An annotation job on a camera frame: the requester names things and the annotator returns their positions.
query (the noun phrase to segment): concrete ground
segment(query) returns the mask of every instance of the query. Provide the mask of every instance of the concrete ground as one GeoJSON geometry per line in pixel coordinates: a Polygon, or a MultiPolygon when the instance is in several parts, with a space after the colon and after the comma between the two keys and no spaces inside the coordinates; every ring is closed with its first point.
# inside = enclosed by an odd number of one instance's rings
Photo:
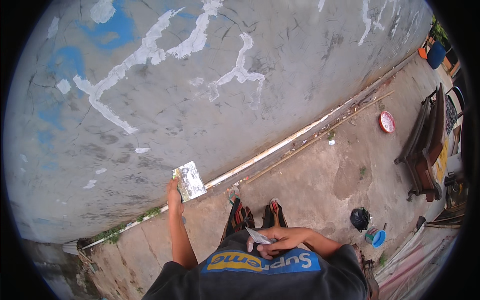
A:
{"type": "MultiPolygon", "coordinates": [[[[411,179],[405,166],[393,160],[400,153],[413,127],[420,102],[441,82],[437,71],[415,57],[372,96],[395,92],[336,128],[335,145],[327,137],[307,147],[252,182],[242,182],[244,205],[262,223],[265,204],[278,197],[290,227],[310,227],[341,243],[357,243],[367,259],[378,260],[382,252],[392,255],[415,228],[419,216],[433,219],[440,202],[427,203],[424,196],[407,202],[411,179]],[[384,133],[378,116],[388,110],[396,130],[384,133]],[[366,168],[360,179],[360,169],[366,168]],[[366,207],[371,225],[387,223],[385,244],[374,249],[350,223],[350,212],[366,207]]],[[[449,88],[451,82],[444,79],[449,88]]],[[[231,205],[226,193],[209,191],[185,204],[186,228],[198,261],[218,246],[231,205]]],[[[168,213],[121,234],[117,244],[102,243],[92,259],[99,270],[93,281],[107,299],[140,299],[171,260],[168,213]]]]}

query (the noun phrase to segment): blue barrel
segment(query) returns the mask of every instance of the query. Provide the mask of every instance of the blue barrel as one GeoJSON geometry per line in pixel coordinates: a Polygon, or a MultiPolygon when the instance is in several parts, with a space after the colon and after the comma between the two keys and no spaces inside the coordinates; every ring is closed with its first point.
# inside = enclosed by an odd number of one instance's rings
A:
{"type": "Polygon", "coordinates": [[[427,62],[432,67],[432,69],[436,69],[440,66],[442,61],[445,58],[445,48],[440,44],[439,41],[435,41],[430,51],[427,53],[427,62]]]}

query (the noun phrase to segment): paint can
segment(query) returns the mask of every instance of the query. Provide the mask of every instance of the paint can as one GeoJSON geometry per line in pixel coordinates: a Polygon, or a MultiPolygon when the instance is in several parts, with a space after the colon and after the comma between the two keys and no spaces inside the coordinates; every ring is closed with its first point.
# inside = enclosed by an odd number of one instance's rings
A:
{"type": "Polygon", "coordinates": [[[371,227],[367,230],[367,233],[365,233],[365,240],[374,248],[378,248],[383,245],[386,236],[387,233],[384,230],[371,227]]]}

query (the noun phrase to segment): black plastic bag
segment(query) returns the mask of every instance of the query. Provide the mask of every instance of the black plastic bag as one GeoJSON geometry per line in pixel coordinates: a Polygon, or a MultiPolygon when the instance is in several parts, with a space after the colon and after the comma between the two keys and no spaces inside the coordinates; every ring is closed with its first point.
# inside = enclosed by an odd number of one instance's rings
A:
{"type": "Polygon", "coordinates": [[[367,230],[370,221],[370,213],[365,207],[355,208],[350,214],[350,222],[358,231],[367,230]]]}

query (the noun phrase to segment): blue bucket lid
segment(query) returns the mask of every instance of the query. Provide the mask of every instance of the blue bucket lid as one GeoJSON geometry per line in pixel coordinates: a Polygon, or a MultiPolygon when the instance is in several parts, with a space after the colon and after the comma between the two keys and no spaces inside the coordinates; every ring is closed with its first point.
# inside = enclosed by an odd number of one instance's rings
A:
{"type": "Polygon", "coordinates": [[[384,230],[379,230],[375,233],[373,237],[372,246],[374,248],[378,248],[383,245],[385,242],[385,238],[387,237],[387,233],[384,230]]]}

